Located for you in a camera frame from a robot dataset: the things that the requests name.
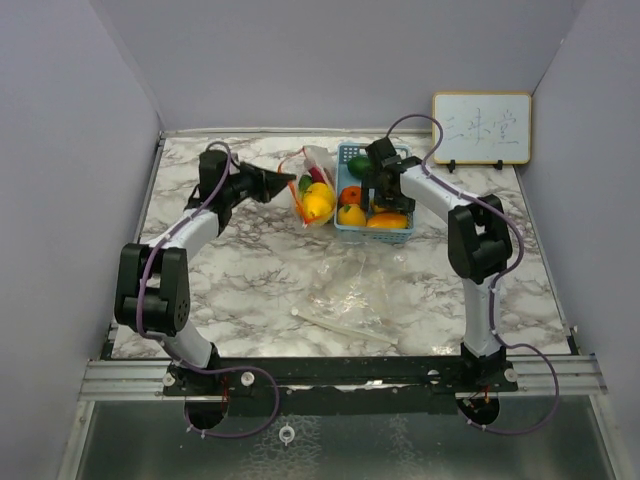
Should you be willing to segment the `blue perforated plastic basket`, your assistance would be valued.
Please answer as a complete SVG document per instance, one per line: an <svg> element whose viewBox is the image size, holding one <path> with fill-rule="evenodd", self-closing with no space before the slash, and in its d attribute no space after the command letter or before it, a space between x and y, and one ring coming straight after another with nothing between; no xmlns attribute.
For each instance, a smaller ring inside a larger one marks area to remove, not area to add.
<svg viewBox="0 0 640 480"><path fill-rule="evenodd" d="M348 186L359 186L361 188L362 180L354 178L347 169L347 161L353 156L366 155L365 145L358 143L341 143L337 150L337 165L335 168L335 186L338 194L338 210L342 207L339 205L339 195L341 191ZM389 244L405 243L415 231L414 214L403 213L408 216L409 224L406 229L378 229L365 227L343 226L337 223L337 212L334 216L334 226L338 235L343 240L359 241L359 240L378 240ZM375 215L370 207L367 214L367 220Z"/></svg>

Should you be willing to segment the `red zipper clear bag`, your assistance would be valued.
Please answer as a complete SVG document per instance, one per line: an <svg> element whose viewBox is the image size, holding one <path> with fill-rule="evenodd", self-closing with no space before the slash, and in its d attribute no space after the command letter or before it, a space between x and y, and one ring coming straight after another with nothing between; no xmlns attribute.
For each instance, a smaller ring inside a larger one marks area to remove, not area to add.
<svg viewBox="0 0 640 480"><path fill-rule="evenodd" d="M285 157L277 172L290 174L288 183L291 208L304 229L327 224L337 209L335 180L330 168L335 161L330 152L315 145L305 145Z"/></svg>

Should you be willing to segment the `yellow pear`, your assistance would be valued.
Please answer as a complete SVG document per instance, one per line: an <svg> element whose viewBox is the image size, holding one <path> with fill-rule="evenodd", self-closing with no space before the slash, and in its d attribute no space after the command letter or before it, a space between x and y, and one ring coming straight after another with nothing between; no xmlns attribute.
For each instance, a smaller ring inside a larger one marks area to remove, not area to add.
<svg viewBox="0 0 640 480"><path fill-rule="evenodd" d="M304 218L308 223L326 223L335 207L335 195L331 187L312 183L302 198Z"/></svg>

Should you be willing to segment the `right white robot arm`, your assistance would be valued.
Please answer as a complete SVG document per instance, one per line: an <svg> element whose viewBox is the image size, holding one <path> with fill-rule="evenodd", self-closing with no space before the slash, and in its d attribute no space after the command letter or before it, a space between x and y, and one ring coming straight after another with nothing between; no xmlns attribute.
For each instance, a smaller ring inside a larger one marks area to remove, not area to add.
<svg viewBox="0 0 640 480"><path fill-rule="evenodd" d="M462 279L465 333L459 367L461 383L481 391L496 371L491 362L505 358L497 338L499 276L513 254L501 201L494 195L474 196L436 177L415 156L403 158L387 137L365 147L371 169L362 179L362 201L395 213L411 214L417 204L429 209L447 226L447 255Z"/></svg>

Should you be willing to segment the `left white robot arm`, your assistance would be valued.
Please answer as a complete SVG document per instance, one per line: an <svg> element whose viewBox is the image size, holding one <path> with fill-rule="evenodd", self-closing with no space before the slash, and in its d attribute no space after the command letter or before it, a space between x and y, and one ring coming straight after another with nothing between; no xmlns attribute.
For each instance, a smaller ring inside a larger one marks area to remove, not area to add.
<svg viewBox="0 0 640 480"><path fill-rule="evenodd" d="M295 179L239 162L227 144L215 141L199 154L198 182L178 220L150 242L121 250L116 322L188 368L186 382L199 394L218 388L221 371L217 348L189 320L189 262L223 233L236 206L247 199L266 204Z"/></svg>

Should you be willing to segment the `clear bag white zipper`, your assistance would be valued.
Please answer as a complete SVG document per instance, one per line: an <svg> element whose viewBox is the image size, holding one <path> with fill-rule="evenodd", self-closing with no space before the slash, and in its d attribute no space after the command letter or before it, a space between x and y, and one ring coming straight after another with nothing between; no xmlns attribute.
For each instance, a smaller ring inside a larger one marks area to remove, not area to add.
<svg viewBox="0 0 640 480"><path fill-rule="evenodd" d="M384 243L337 243L291 315L352 338L395 345L405 311L406 255Z"/></svg>

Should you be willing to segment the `green avocado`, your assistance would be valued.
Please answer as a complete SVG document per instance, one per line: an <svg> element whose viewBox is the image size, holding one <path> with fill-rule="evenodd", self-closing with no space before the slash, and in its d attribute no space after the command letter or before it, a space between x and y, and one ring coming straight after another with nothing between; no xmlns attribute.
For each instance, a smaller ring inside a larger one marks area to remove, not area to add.
<svg viewBox="0 0 640 480"><path fill-rule="evenodd" d="M357 155L347 161L347 169L354 178L362 180L372 171L373 166L368 156Z"/></svg>

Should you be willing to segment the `orange tangerine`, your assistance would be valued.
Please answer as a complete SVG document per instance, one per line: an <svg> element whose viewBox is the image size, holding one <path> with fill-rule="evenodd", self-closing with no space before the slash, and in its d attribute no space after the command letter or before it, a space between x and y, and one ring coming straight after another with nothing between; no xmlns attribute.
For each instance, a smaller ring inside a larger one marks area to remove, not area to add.
<svg viewBox="0 0 640 480"><path fill-rule="evenodd" d="M360 205L362 189L359 186L348 186L339 195L339 205Z"/></svg>

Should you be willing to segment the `yellow orange fruit front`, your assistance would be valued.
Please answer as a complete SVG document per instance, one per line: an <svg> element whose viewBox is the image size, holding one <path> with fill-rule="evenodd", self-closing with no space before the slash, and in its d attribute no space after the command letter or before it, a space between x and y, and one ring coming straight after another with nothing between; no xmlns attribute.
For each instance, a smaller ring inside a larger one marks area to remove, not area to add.
<svg viewBox="0 0 640 480"><path fill-rule="evenodd" d="M337 223L343 226L365 227L367 214L357 204L346 204L337 212Z"/></svg>

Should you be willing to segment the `green orange mango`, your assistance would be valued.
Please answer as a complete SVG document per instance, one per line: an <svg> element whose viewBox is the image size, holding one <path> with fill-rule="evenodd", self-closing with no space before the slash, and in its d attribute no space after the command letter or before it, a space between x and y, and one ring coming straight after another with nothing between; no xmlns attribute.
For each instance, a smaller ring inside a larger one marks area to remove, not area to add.
<svg viewBox="0 0 640 480"><path fill-rule="evenodd" d="M367 228L378 229L406 229L409 224L408 216L396 212L383 212L371 216L366 223Z"/></svg>

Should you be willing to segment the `small whiteboard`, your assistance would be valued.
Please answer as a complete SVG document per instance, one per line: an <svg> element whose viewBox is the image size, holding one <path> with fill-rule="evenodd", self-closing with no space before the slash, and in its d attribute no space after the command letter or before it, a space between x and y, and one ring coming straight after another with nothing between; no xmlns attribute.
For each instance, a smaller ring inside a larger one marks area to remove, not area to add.
<svg viewBox="0 0 640 480"><path fill-rule="evenodd" d="M438 92L433 154L446 165L523 165L531 158L532 97L523 92Z"/></svg>

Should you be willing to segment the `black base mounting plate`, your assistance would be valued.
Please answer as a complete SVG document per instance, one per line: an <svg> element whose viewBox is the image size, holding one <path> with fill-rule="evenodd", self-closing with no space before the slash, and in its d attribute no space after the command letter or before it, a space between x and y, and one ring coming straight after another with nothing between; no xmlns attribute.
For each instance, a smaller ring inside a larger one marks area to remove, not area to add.
<svg viewBox="0 0 640 480"><path fill-rule="evenodd" d="M175 364L163 393L233 416L454 415L459 395L517 390L507 360L476 367L460 356L222 358L205 375Z"/></svg>

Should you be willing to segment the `aluminium rail frame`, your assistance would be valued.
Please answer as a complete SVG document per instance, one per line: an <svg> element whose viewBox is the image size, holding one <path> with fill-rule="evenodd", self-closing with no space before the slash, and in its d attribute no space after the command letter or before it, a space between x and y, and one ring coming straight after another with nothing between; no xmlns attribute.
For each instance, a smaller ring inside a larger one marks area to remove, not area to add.
<svg viewBox="0 0 640 480"><path fill-rule="evenodd" d="M552 355L559 388L554 388L548 366L538 357L515 356L518 389L492 397L591 396L608 392L599 364L593 356ZM168 400L163 377L168 363L164 360L91 361L85 371L79 399L82 401L151 401Z"/></svg>

